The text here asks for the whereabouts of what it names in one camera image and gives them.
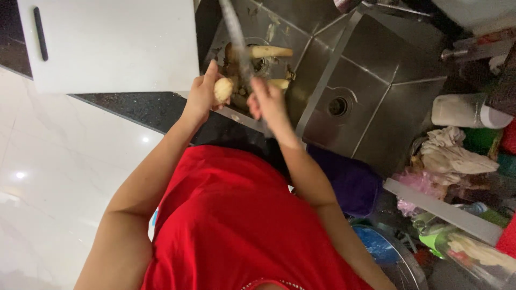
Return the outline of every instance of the purple cloth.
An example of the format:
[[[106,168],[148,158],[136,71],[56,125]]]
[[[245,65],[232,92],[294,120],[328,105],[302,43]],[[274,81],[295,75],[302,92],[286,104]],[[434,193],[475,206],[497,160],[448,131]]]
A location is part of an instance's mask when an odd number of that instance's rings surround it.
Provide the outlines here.
[[[371,166],[312,145],[307,151],[330,180],[344,213],[365,217],[373,211],[383,181]]]

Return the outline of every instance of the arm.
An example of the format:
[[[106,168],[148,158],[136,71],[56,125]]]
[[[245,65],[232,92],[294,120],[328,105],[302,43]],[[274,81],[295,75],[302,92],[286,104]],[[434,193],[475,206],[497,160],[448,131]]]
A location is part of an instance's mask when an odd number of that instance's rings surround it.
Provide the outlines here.
[[[179,120],[112,197],[75,290],[141,288],[152,257],[149,220],[192,136],[208,118],[219,77],[212,61],[206,74],[194,79]]]
[[[267,87],[257,78],[252,80],[251,85],[255,93],[248,100],[250,112],[255,118],[263,117],[267,121],[278,140],[296,193],[317,213],[332,245],[372,288],[396,289],[344,217],[328,178],[299,143],[286,114],[282,91],[273,86]]]

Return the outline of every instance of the sink basin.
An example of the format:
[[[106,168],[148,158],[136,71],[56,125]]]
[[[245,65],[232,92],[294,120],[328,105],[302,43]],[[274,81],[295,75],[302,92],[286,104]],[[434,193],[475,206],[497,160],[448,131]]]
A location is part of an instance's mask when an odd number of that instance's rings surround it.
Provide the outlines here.
[[[290,58],[264,59],[265,69],[257,74],[285,78],[295,72],[285,95],[298,136],[362,160],[384,177],[399,169],[446,81],[437,29],[365,6],[340,15],[331,0],[233,4],[248,45],[294,51]],[[222,20],[202,68],[211,59],[222,66],[228,42]],[[218,112],[263,132],[240,95]]]

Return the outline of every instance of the black countertop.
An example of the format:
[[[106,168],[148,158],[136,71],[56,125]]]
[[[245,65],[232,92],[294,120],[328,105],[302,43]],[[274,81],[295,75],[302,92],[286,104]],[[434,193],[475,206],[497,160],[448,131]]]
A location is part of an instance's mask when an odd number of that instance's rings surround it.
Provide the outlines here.
[[[198,19],[204,19],[203,22],[206,23],[206,18],[212,18],[216,24],[218,23],[220,11],[214,9],[213,3],[218,2],[201,1],[196,12],[196,22]],[[207,30],[216,27],[217,25],[197,27],[200,63],[204,60],[211,42],[211,39],[204,35],[212,34],[212,31]],[[0,66],[32,77],[17,0],[4,0],[0,3]],[[173,92],[95,93],[71,96],[163,134],[179,119],[186,104],[184,98]],[[265,137],[262,133],[216,112],[210,112],[208,121],[194,136],[192,144],[230,139],[246,140],[265,147]]]

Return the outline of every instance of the person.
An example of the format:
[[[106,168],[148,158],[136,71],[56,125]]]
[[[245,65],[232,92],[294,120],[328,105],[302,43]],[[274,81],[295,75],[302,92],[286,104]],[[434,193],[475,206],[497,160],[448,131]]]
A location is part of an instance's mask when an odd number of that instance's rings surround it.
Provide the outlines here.
[[[188,147],[220,108],[220,77],[212,61],[193,80],[179,120],[116,191],[74,289],[395,289],[298,141],[280,89],[253,78],[248,105],[278,141],[296,195],[256,155]]]

